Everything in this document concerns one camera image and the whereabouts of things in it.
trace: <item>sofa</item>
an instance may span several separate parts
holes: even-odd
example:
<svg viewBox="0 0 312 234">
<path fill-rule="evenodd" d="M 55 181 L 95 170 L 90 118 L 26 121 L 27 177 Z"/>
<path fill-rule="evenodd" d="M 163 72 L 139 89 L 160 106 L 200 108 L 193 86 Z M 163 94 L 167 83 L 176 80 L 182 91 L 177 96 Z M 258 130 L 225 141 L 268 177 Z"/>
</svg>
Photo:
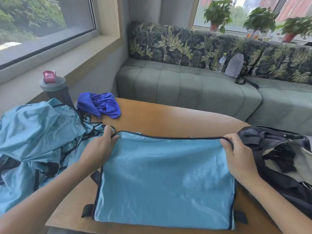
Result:
<svg viewBox="0 0 312 234">
<path fill-rule="evenodd" d="M 129 59 L 116 79 L 119 97 L 229 115 L 252 125 L 312 135 L 312 49 L 167 25 L 129 25 Z M 237 53 L 239 85 L 223 71 Z"/>
</svg>

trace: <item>wooden table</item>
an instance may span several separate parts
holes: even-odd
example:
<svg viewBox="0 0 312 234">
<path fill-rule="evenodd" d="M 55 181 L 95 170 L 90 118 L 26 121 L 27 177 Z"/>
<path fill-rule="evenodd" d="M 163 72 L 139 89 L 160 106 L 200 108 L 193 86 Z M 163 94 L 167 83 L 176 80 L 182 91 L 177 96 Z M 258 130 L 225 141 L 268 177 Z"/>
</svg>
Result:
<svg viewBox="0 0 312 234">
<path fill-rule="evenodd" d="M 228 133 L 236 133 L 247 123 L 238 119 L 197 110 L 145 103 L 117 98 L 122 116 L 118 119 L 102 117 L 104 124 L 112 125 L 119 130 L 141 132 L 152 136 L 167 137 L 214 137 Z M 90 218 L 81 218 L 86 204 L 94 203 L 97 185 L 87 177 L 58 206 L 52 214 L 47 226 L 66 228 L 81 232 L 98 234 L 211 234 L 230 233 L 230 231 L 163 228 L 118 223 L 101 223 Z M 268 215 L 253 200 L 238 188 L 235 208 L 244 211 L 247 225 L 237 222 L 237 233 L 281 233 L 272 223 Z"/>
</svg>

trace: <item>blue fabric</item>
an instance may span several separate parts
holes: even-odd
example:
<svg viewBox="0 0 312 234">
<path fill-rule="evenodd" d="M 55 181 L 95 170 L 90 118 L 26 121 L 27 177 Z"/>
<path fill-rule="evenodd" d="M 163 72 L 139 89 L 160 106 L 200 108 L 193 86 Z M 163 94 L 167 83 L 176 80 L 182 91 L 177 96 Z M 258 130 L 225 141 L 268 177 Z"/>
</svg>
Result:
<svg viewBox="0 0 312 234">
<path fill-rule="evenodd" d="M 78 161 L 88 142 L 103 130 L 89 118 L 82 123 L 72 107 L 55 98 L 6 112 L 0 120 L 0 160 L 8 156 L 21 163 L 0 169 L 0 216 L 34 192 L 36 169 L 40 188 Z M 56 174 L 48 177 L 51 165 Z"/>
<path fill-rule="evenodd" d="M 111 93 L 81 93 L 78 98 L 77 108 L 99 118 L 101 114 L 107 115 L 113 119 L 121 115 L 115 96 Z"/>
<path fill-rule="evenodd" d="M 233 229 L 235 179 L 219 139 L 161 139 L 119 132 L 96 221 Z"/>
</svg>

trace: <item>gray tumbler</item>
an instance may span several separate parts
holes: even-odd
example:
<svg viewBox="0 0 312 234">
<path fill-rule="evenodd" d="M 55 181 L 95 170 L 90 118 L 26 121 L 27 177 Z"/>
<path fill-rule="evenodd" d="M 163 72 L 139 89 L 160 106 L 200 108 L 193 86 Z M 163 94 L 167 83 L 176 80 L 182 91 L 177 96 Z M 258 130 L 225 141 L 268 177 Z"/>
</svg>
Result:
<svg viewBox="0 0 312 234">
<path fill-rule="evenodd" d="M 40 80 L 40 87 L 46 92 L 49 99 L 56 98 L 63 104 L 74 106 L 71 96 L 68 92 L 68 87 L 65 84 L 65 78 L 57 76 L 54 83 L 46 83 L 44 79 Z"/>
</svg>

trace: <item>sofa backrest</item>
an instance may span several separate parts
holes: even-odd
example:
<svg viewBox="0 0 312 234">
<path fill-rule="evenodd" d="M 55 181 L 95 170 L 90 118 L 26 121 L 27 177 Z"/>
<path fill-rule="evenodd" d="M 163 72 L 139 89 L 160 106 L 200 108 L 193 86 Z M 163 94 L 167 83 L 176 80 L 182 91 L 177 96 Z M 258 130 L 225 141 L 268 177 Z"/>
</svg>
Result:
<svg viewBox="0 0 312 234">
<path fill-rule="evenodd" d="M 224 53 L 228 57 L 223 71 L 235 54 L 242 53 L 244 75 L 312 84 L 308 46 L 138 21 L 129 25 L 131 58 L 215 70 Z"/>
<path fill-rule="evenodd" d="M 244 55 L 243 74 L 255 66 L 267 43 L 242 36 L 194 31 L 168 25 L 144 24 L 133 21 L 129 25 L 129 54 L 131 58 L 158 61 L 182 66 L 215 70 L 219 59 L 228 54 Z"/>
</svg>

